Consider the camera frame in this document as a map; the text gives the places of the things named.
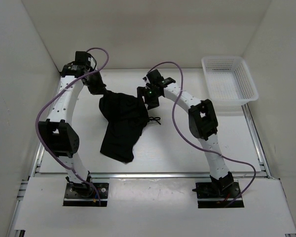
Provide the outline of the black shorts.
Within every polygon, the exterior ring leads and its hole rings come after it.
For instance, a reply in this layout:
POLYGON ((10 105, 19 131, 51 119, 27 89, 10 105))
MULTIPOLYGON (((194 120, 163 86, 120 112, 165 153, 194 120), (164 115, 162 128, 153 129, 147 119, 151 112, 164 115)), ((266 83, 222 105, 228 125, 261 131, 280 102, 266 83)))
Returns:
POLYGON ((99 101, 99 109, 108 121, 100 153, 122 163, 134 159, 133 148, 150 121, 160 123, 160 117, 150 117, 142 98, 107 91, 99 101))

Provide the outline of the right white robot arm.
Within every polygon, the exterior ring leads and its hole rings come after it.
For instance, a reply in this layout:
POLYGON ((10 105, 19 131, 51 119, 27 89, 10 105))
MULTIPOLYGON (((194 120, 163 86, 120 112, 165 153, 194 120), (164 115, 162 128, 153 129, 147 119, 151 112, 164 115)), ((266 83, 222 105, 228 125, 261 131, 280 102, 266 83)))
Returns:
POLYGON ((150 70, 144 80, 145 87, 138 87, 137 94, 144 98, 148 110, 159 106, 159 97, 167 98, 181 107, 188 114, 188 127, 190 133, 201 144, 201 150, 210 168, 212 193, 222 198, 232 184, 233 176, 225 164, 218 143, 218 120, 213 103, 209 100, 200 100, 183 90, 172 78, 164 78, 157 70, 150 70))

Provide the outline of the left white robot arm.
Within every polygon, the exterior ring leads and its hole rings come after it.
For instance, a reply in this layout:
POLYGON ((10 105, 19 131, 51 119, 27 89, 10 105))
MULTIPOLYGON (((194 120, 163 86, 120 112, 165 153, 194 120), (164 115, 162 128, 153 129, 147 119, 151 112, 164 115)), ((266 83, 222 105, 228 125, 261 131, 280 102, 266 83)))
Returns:
POLYGON ((74 60, 63 67, 57 95, 39 111, 35 121, 43 147, 66 170, 67 181, 83 198, 96 188, 78 155, 79 136, 72 128, 74 108, 85 86, 92 95, 107 91, 100 74, 103 66, 97 66, 90 51, 77 51, 74 60))

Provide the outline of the white perforated plastic basket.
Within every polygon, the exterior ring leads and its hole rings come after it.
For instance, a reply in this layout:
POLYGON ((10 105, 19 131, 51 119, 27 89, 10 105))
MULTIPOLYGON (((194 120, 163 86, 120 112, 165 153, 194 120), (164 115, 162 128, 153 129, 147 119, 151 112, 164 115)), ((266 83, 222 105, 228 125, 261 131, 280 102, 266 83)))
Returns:
POLYGON ((202 69, 210 100, 218 107, 243 106, 259 98, 245 60, 239 56, 205 56, 202 69))

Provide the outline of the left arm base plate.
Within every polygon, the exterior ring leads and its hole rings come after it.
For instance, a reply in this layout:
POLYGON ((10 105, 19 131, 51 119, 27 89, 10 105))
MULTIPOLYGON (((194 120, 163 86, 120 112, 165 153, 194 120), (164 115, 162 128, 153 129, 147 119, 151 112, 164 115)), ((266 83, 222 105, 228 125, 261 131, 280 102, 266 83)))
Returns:
POLYGON ((108 182, 93 183, 94 189, 86 184, 81 186, 67 183, 64 193, 63 206, 73 207, 107 207, 109 196, 108 182))

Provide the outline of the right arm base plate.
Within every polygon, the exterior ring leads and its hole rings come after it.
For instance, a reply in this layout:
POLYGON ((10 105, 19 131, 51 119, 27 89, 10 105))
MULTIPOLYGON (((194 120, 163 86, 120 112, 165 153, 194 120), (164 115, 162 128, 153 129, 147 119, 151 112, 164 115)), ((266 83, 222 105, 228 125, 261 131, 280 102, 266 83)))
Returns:
POLYGON ((196 179, 192 191, 196 194, 198 208, 243 208, 242 190, 239 182, 233 181, 226 187, 209 178, 196 179))

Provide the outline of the aluminium frame rail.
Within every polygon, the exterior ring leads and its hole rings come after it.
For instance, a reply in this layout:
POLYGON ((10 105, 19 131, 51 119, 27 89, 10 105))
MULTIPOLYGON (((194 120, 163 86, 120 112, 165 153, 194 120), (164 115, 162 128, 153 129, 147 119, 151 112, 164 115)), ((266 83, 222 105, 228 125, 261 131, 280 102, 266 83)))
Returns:
POLYGON ((109 183, 106 207, 63 206, 66 187, 62 168, 43 154, 38 173, 27 183, 14 229, 26 237, 293 237, 296 227, 282 184, 266 178, 257 140, 238 110, 219 117, 219 144, 233 159, 251 163, 258 177, 244 193, 242 208, 198 207, 195 184, 208 181, 203 152, 177 134, 172 102, 161 98, 129 164, 99 153, 107 122, 98 109, 99 96, 84 88, 73 127, 80 136, 79 154, 96 181, 109 183))

